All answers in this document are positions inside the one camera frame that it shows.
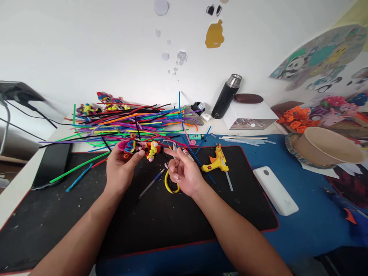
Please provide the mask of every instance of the small bottle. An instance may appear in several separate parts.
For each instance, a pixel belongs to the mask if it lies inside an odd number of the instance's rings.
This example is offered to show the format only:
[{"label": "small bottle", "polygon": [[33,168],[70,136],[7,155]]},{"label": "small bottle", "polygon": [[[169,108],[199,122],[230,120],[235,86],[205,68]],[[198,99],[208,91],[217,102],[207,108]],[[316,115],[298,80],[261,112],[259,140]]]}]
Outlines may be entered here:
[{"label": "small bottle", "polygon": [[212,111],[212,117],[215,119],[221,119],[225,115],[231,101],[238,92],[241,80],[242,76],[232,74],[227,82],[225,82],[225,85],[223,86],[220,96],[218,97],[215,107]]},{"label": "small bottle", "polygon": [[191,108],[193,109],[193,111],[203,109],[202,111],[196,112],[198,115],[201,115],[206,110],[206,105],[204,103],[201,103],[201,102],[196,102],[196,103],[194,103],[194,105],[191,106]]}]

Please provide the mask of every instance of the white power bank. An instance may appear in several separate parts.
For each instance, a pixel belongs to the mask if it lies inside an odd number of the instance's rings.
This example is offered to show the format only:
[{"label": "white power bank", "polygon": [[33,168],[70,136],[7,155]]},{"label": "white power bank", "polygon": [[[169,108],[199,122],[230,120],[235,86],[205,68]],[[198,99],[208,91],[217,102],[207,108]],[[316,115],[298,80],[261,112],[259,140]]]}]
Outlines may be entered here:
[{"label": "white power bank", "polygon": [[280,215],[288,216],[299,211],[298,205],[269,167],[255,169],[253,173]]}]

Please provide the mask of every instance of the paper bowl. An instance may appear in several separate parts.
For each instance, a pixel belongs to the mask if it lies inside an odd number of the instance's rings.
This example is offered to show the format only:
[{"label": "paper bowl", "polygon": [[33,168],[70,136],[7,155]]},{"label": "paper bowl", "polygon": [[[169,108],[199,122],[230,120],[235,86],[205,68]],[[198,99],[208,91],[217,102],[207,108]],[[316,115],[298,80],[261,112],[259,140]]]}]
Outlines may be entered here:
[{"label": "paper bowl", "polygon": [[287,150],[296,158],[298,159],[299,162],[317,168],[317,169],[333,169],[336,167],[336,165],[326,165],[326,166],[321,166],[321,165],[316,165],[313,164],[312,162],[310,162],[309,160],[305,159],[299,152],[297,152],[294,149],[294,143],[302,136],[302,133],[289,133],[288,135],[285,136],[285,145]]},{"label": "paper bowl", "polygon": [[365,159],[362,148],[331,130],[309,127],[295,141],[294,149],[316,165],[359,164]]}]

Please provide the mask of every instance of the yellow sticker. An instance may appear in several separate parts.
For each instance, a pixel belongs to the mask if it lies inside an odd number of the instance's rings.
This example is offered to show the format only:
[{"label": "yellow sticker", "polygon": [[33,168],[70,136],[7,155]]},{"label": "yellow sticker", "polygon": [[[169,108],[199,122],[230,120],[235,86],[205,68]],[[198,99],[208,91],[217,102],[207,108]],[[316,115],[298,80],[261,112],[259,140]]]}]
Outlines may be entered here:
[{"label": "yellow sticker", "polygon": [[222,35],[221,24],[222,20],[220,19],[218,23],[213,23],[209,26],[205,41],[207,48],[218,48],[225,41]]}]

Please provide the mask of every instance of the thermos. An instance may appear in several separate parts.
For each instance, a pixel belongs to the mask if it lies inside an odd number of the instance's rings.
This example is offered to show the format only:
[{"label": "thermos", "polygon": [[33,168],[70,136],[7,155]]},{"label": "thermos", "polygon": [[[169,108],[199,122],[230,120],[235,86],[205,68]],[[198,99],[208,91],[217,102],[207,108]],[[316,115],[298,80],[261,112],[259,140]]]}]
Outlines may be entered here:
[{"label": "thermos", "polygon": [[227,82],[225,82],[221,94],[218,97],[215,107],[212,111],[212,117],[214,117],[215,119],[221,119],[225,115],[231,101],[235,97],[235,94],[238,92],[241,80],[242,76],[232,74]]}]

